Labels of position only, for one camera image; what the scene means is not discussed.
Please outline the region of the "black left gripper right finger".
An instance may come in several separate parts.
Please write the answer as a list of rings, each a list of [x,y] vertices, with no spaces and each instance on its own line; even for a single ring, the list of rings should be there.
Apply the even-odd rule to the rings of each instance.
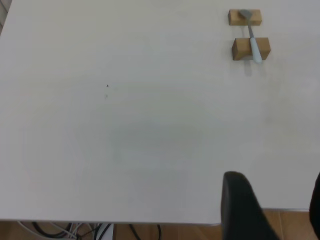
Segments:
[[[320,238],[320,174],[314,184],[309,205],[309,221],[317,238]]]

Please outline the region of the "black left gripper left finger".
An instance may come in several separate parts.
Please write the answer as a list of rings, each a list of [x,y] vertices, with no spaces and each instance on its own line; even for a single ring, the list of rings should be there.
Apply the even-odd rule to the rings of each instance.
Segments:
[[[278,240],[248,179],[240,172],[223,175],[220,204],[223,240]]]

